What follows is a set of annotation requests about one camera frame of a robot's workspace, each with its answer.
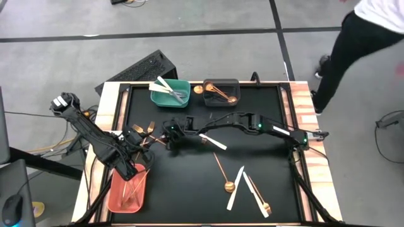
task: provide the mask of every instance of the wooden table edge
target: wooden table edge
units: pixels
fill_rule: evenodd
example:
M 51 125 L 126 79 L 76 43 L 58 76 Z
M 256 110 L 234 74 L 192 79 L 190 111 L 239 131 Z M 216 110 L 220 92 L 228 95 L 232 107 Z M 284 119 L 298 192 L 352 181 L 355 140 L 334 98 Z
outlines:
M 153 81 L 128 81 L 128 82 L 105 82 L 104 88 L 102 91 L 100 105 L 98 107 L 98 113 L 95 123 L 104 131 L 112 130 L 112 122 L 114 120 L 115 110 L 117 107 L 117 100 L 119 96 L 119 87 L 121 84 L 148 84 Z M 203 81 L 190 81 L 190 83 L 202 83 Z M 240 81 L 240 84 L 253 84 L 255 81 Z M 314 112 L 314 108 L 312 105 L 310 91 L 307 84 L 307 81 L 261 81 L 261 83 L 289 83 L 292 92 L 292 99 L 294 101 L 295 112 L 297 116 L 298 126 L 301 129 L 306 130 L 315 130 L 318 129 L 317 117 Z M 285 91 L 282 91 L 283 103 L 285 106 L 285 112 L 287 114 L 287 122 L 289 125 L 292 125 L 292 118 L 290 114 L 290 110 L 288 107 L 287 97 L 285 95 Z M 124 115 L 125 104 L 121 105 L 120 116 Z M 322 142 L 310 142 L 310 146 L 320 150 L 325 154 L 324 146 Z M 89 176 L 90 168 L 93 162 L 95 154 L 93 152 L 92 146 L 89 147 L 87 158 L 86 158 L 86 167 L 85 170 L 87 175 Z M 323 204 L 323 206 L 328 210 L 328 212 L 336 219 L 342 220 L 340 208 L 338 205 L 338 200 L 336 198 L 335 189 L 333 186 L 333 181 L 330 173 L 330 168 L 327 162 L 324 160 L 321 161 L 315 153 L 306 151 L 306 163 L 307 169 L 309 170 L 309 178 L 311 180 L 311 186 L 314 194 L 318 196 L 318 199 Z M 98 196 L 100 190 L 100 184 L 102 181 L 102 174 L 104 172 L 104 165 L 101 164 L 98 160 L 96 160 L 93 167 L 93 177 L 92 189 L 90 192 L 90 200 L 91 202 Z M 327 183 L 327 187 L 318 183 Z M 302 203 L 304 207 L 304 213 L 306 216 L 306 220 L 311 220 L 311 215 L 309 212 L 309 204 L 306 195 L 300 189 L 300 194 L 302 195 Z M 72 221 L 77 221 L 84 215 L 86 211 L 86 202 L 87 202 L 87 189 L 85 183 L 84 174 L 81 178 L 81 183 L 79 187 L 78 196 L 76 199 L 76 204 L 74 207 Z M 104 201 L 101 213 L 101 221 L 106 220 L 107 206 Z

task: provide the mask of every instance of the black pants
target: black pants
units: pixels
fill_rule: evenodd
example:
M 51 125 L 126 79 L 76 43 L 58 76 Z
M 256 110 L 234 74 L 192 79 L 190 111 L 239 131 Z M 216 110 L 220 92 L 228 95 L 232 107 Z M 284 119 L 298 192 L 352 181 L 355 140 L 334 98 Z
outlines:
M 323 111 L 334 96 L 345 71 L 358 59 L 398 43 L 404 35 L 358 17 L 353 11 L 342 22 L 330 60 L 321 68 L 322 79 L 313 97 L 317 111 Z

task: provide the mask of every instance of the computer mouse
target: computer mouse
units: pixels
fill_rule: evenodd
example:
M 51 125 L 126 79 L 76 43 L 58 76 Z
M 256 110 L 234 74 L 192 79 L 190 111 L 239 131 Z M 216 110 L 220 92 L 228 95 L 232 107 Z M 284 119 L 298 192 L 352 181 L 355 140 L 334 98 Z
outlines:
M 22 215 L 23 198 L 18 195 L 12 195 L 8 197 L 3 206 L 3 211 L 1 213 L 3 218 L 3 223 L 6 226 L 14 226 L 17 224 Z

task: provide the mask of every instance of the floor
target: floor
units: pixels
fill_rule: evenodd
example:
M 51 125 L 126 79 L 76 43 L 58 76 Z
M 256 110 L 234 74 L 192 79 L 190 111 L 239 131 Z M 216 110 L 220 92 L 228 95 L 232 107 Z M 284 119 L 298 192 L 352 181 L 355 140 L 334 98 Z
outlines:
M 319 81 L 312 72 L 319 56 L 331 51 L 336 27 L 356 2 L 149 0 L 140 8 L 127 8 L 108 0 L 2 0 L 0 84 L 5 109 L 50 115 L 50 102 L 62 91 L 76 93 L 83 107 L 97 104 L 96 85 L 157 49 L 177 66 L 182 79 L 242 80 L 257 71 L 262 80 L 294 78 L 315 89 Z M 283 33 L 275 29 L 279 23 L 274 15 Z M 223 34 L 224 29 L 233 34 Z M 217 30 L 219 35 L 162 35 L 193 30 Z M 151 32 L 160 37 L 119 38 Z M 83 35 L 99 36 L 86 40 Z M 75 38 L 62 41 L 65 36 Z M 404 222 L 404 166 L 383 159 L 374 142 L 374 122 L 404 106 L 404 80 L 396 72 L 403 53 L 404 42 L 356 62 L 318 118 L 322 130 L 331 134 L 325 146 L 347 223 Z M 63 120 L 22 115 L 7 115 L 6 120 L 11 146 L 22 150 L 57 143 L 66 126 Z M 382 152 L 393 160 L 404 161 L 403 134 L 396 126 L 378 132 Z M 69 129 L 68 138 L 73 136 Z M 77 165 L 81 160 L 74 154 L 62 162 Z M 69 222 L 78 182 L 46 173 L 30 186 L 33 199 L 47 206 L 38 226 Z

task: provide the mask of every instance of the knife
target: knife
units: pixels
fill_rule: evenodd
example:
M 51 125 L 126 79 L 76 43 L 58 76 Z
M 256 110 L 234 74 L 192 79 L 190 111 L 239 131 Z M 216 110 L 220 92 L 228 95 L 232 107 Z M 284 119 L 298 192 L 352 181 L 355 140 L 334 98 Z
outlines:
M 254 190 L 253 185 L 250 182 L 250 179 L 248 179 L 247 174 L 245 172 L 242 172 L 242 175 L 244 177 L 244 180 L 246 180 L 248 187 L 250 188 L 251 193 L 254 195 L 255 200 L 257 201 L 259 210 L 261 211 L 261 213 L 263 213 L 264 218 L 269 217 L 270 215 L 265 211 L 264 205 L 261 202 L 261 199 L 259 199 L 256 191 Z
M 244 166 L 240 168 L 239 173 L 237 174 L 237 177 L 235 178 L 235 181 L 234 181 L 235 189 L 232 192 L 232 195 L 230 196 L 229 203 L 227 204 L 227 209 L 229 211 L 232 210 L 234 199 L 235 199 L 235 193 L 237 192 L 237 188 L 239 186 L 239 182 L 240 182 L 240 179 L 241 179 L 241 173 L 242 173 L 243 170 L 244 170 Z
M 179 103 L 181 103 L 181 104 L 184 104 L 184 103 L 185 103 L 180 97 L 178 97 L 177 94 L 174 93 L 174 91 L 173 91 L 173 89 L 170 87 L 170 85 L 169 85 L 167 82 L 165 82 L 165 80 L 164 80 L 161 76 L 158 76 L 157 79 L 159 80 L 159 82 L 160 82 L 163 86 L 165 86 L 165 87 L 170 91 L 170 95 L 174 96 L 174 98 L 175 98 Z

